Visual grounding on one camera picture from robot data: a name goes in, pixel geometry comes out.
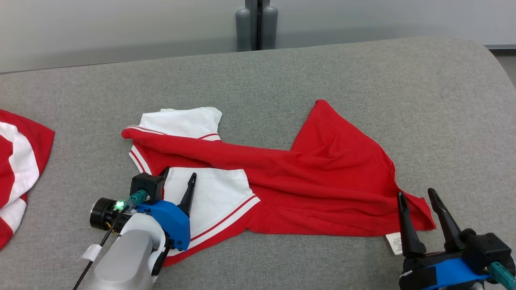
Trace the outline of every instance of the gray fabric surface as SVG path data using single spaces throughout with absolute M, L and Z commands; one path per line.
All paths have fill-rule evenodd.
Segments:
M 514 86 L 471 41 L 388 40 L 0 75 L 0 108 L 56 132 L 0 251 L 0 289 L 73 287 L 104 234 L 91 205 L 125 196 L 137 173 L 120 132 L 142 113 L 214 106 L 224 141 L 287 150 L 316 99 L 383 146 L 401 188 L 434 187 L 459 226 L 516 249 Z M 444 243 L 440 229 L 420 239 Z M 246 232 L 164 269 L 155 289 L 397 289 L 402 261 L 384 237 Z

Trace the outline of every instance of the white care label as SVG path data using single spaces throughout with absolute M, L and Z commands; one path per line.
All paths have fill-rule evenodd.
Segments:
M 80 258 L 95 261 L 96 257 L 100 253 L 100 250 L 102 250 L 102 247 L 100 245 L 93 244 L 86 250 L 86 252 L 84 252 L 84 254 Z
M 403 252 L 401 249 L 401 234 L 400 233 L 392 233 L 385 235 L 389 244 L 391 245 L 391 249 L 395 255 L 399 255 Z

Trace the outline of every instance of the red and white garment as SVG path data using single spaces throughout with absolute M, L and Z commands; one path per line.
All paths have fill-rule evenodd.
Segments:
M 204 189 L 196 185 L 190 247 L 171 251 L 165 265 L 245 229 L 343 236 L 399 232 L 394 164 L 380 145 L 326 101 L 316 102 L 290 151 L 220 141 L 221 116 L 215 108 L 166 109 L 143 114 L 139 126 L 122 131 L 122 137 L 133 140 L 130 156 L 140 171 L 159 174 L 174 167 L 164 199 L 177 202 L 199 168 L 209 168 L 206 174 L 214 177 L 206 180 Z M 197 183 L 201 180 L 198 174 Z M 218 183 L 225 189 L 210 190 Z M 435 229 L 425 200 L 406 196 L 415 229 Z
M 20 226 L 27 192 L 49 159 L 54 132 L 0 110 L 0 249 Z

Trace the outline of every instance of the white tape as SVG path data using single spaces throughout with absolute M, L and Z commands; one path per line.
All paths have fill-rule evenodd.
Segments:
M 385 235 L 389 244 L 391 245 L 391 249 L 395 255 L 399 255 L 403 252 L 401 249 L 401 234 L 400 233 L 392 233 Z
M 86 252 L 84 252 L 84 254 L 80 258 L 95 261 L 101 249 L 101 245 L 93 244 L 88 248 L 88 250 L 86 250 Z

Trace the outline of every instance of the white stripe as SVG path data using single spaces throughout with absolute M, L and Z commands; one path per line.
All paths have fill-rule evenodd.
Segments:
M 147 162 L 145 161 L 145 159 L 143 159 L 143 156 L 141 156 L 140 152 L 138 151 L 138 149 L 133 146 L 131 148 L 131 151 L 134 153 L 134 155 L 136 156 L 136 159 L 138 161 L 140 161 L 141 165 L 143 166 L 143 171 L 148 173 L 148 174 L 152 174 L 151 172 L 151 169 L 149 168 L 149 165 L 147 165 Z
M 257 203 L 260 202 L 260 199 L 257 196 L 252 197 L 244 206 L 239 208 L 235 213 L 233 213 L 229 218 L 227 218 L 225 221 L 223 221 L 221 224 L 216 226 L 211 231 L 205 233 L 204 235 L 196 238 L 195 240 L 191 241 L 188 245 L 188 249 L 191 249 L 197 245 L 200 245 L 204 241 L 208 240 L 209 238 L 215 236 L 216 234 L 222 232 L 227 227 L 232 225 L 234 222 L 236 222 L 239 218 L 244 216 L 244 214 L 249 211 L 253 206 L 255 206 Z M 180 254 L 177 249 L 173 251 L 169 251 L 167 256 L 175 256 L 177 254 Z
M 18 198 L 0 210 L 0 218 L 11 227 L 13 233 L 20 226 L 26 207 L 27 204 L 25 201 L 23 201 L 21 198 Z
M 140 163 L 138 163 L 138 160 L 136 160 L 136 158 L 134 157 L 134 155 L 132 153 L 133 153 L 133 150 L 131 150 L 129 152 L 129 157 L 133 160 L 134 164 L 136 164 L 136 167 L 138 167 L 138 171 L 140 171 L 140 173 L 142 173 L 143 169 L 141 168 Z
M 211 136 L 202 138 L 202 140 L 208 140 L 208 141 L 220 140 L 220 136 L 219 135 L 211 135 Z
M 14 173 L 14 183 L 7 202 L 10 204 L 36 183 L 39 177 L 38 163 L 29 140 L 18 132 L 16 126 L 0 122 L 0 136 L 12 143 L 12 155 L 9 157 L 9 163 Z
M 146 133 L 153 133 L 153 134 L 158 134 L 158 135 L 166 135 L 165 133 L 156 132 L 156 131 L 146 129 L 144 127 L 138 127 L 138 126 L 129 126 L 126 129 L 136 129 L 138 131 L 142 131 L 142 132 L 146 132 Z

